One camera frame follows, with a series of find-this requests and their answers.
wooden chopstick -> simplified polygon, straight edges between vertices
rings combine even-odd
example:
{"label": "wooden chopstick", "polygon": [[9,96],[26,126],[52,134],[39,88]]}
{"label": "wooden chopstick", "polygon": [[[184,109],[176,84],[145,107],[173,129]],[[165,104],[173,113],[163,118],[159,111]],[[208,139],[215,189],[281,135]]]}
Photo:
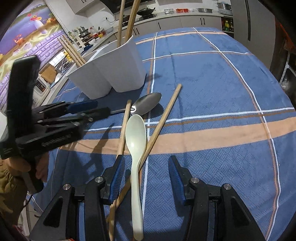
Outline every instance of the wooden chopstick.
{"label": "wooden chopstick", "polygon": [[[150,151],[152,150],[152,147],[155,144],[156,139],[159,136],[159,133],[160,133],[163,125],[165,124],[165,121],[167,120],[168,115],[170,114],[170,111],[172,110],[172,107],[173,107],[173,105],[174,105],[174,103],[175,103],[175,101],[176,101],[176,99],[177,99],[177,97],[179,95],[179,92],[180,92],[181,88],[182,88],[182,85],[178,84],[178,86],[177,86],[177,88],[176,88],[170,102],[168,103],[168,106],[166,107],[166,109],[165,109],[165,111],[164,111],[158,125],[156,126],[156,128],[155,128],[155,130],[154,130],[154,132],[153,132],[153,134],[152,134],[152,136],[151,136],[151,138],[150,138],[150,140],[149,140],[149,142],[147,144],[146,151],[145,151],[145,153],[144,153],[144,155],[142,157],[142,160],[141,160],[141,163],[140,163],[140,166],[139,166],[139,172],[142,169],[142,167],[144,165],[144,162],[146,161]],[[125,186],[123,187],[123,189],[121,190],[121,192],[120,192],[120,194],[119,194],[119,196],[117,198],[116,209],[122,203],[125,195],[128,193],[128,190],[130,189],[130,187],[131,187],[131,178],[129,177],[129,179],[127,180]]]}
{"label": "wooden chopstick", "polygon": [[[119,138],[119,144],[118,144],[118,149],[117,149],[117,155],[123,155],[123,148],[125,146],[125,139],[126,139],[126,124],[129,119],[131,111],[131,100],[128,100],[126,103],[126,111],[124,112],[123,116],[123,122],[122,122],[122,127],[121,127],[121,132],[120,132],[120,138]],[[116,211],[116,199],[110,206],[110,213],[109,213],[109,237],[110,241],[114,240],[114,224],[115,224],[115,211]]]}
{"label": "wooden chopstick", "polygon": [[141,0],[134,0],[134,2],[133,2],[133,6],[131,8],[131,14],[130,14],[130,17],[128,19],[128,27],[127,27],[127,31],[126,31],[125,41],[128,41],[130,39],[131,35],[132,35],[133,25],[135,23],[135,18],[136,18],[137,11],[138,11],[138,8],[139,8],[139,5],[140,5],[140,1]]}
{"label": "wooden chopstick", "polygon": [[81,67],[81,64],[80,62],[75,58],[75,56],[72,54],[72,52],[70,51],[70,49],[68,49],[66,47],[66,45],[63,43],[62,40],[60,40],[59,38],[57,38],[57,40],[60,42],[60,44],[63,46],[63,48],[67,51],[67,53],[70,55],[70,57],[73,59],[73,61],[76,63],[76,65],[78,67]]}
{"label": "wooden chopstick", "polygon": [[118,37],[117,47],[120,47],[120,45],[121,45],[121,30],[122,30],[123,12],[124,12],[125,3],[126,3],[126,0],[121,0],[119,23],[118,23],[118,34],[117,34],[117,37]]}
{"label": "wooden chopstick", "polygon": [[77,56],[81,59],[81,61],[86,64],[86,61],[84,60],[84,58],[81,56],[81,54],[74,48],[72,47],[71,42],[69,41],[69,39],[67,38],[67,36],[65,34],[63,34],[64,39],[67,41],[67,43],[69,44],[69,46],[74,50],[74,52],[77,54]]}
{"label": "wooden chopstick", "polygon": [[79,56],[75,53],[75,51],[73,50],[73,48],[66,42],[66,40],[61,37],[62,42],[65,44],[65,46],[71,51],[71,53],[75,56],[75,58],[78,60],[78,62],[81,65],[84,65],[83,61],[79,58]]}

wok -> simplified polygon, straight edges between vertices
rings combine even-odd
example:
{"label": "wok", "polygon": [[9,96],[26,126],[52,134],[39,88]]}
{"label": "wok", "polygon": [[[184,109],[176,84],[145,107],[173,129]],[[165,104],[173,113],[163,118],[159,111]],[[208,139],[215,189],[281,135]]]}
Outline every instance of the wok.
{"label": "wok", "polygon": [[143,8],[140,11],[137,12],[137,15],[140,15],[140,16],[150,15],[151,13],[153,13],[154,10],[155,10],[155,8],[154,9]]}

wall mural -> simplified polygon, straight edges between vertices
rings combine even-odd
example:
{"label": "wall mural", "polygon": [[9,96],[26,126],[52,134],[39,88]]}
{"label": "wall mural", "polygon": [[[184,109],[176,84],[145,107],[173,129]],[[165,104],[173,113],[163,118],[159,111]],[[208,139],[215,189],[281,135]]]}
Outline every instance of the wall mural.
{"label": "wall mural", "polygon": [[43,0],[34,0],[11,24],[0,41],[0,110],[6,109],[14,60],[37,55],[41,68],[62,50],[57,37],[64,30]]}

white plastic container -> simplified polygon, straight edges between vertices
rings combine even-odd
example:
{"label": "white plastic container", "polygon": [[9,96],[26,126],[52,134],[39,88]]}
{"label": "white plastic container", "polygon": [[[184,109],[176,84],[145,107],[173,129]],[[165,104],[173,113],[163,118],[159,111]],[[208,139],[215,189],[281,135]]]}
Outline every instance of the white plastic container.
{"label": "white plastic container", "polygon": [[75,66],[67,77],[90,99],[104,97],[112,88],[92,61],[79,68]]}
{"label": "white plastic container", "polygon": [[117,40],[103,46],[89,61],[117,92],[137,90],[144,84],[146,70],[133,36],[119,48]]}

stainless steel spoon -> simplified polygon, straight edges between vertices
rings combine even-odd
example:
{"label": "stainless steel spoon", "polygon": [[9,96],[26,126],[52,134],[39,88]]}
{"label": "stainless steel spoon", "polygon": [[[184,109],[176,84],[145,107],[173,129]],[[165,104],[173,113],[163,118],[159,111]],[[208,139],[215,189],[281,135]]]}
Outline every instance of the stainless steel spoon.
{"label": "stainless steel spoon", "polygon": [[[132,115],[144,115],[151,111],[160,101],[161,93],[155,92],[145,95],[136,100],[136,102],[131,106]],[[110,115],[124,112],[126,109],[114,110],[110,112]]]}

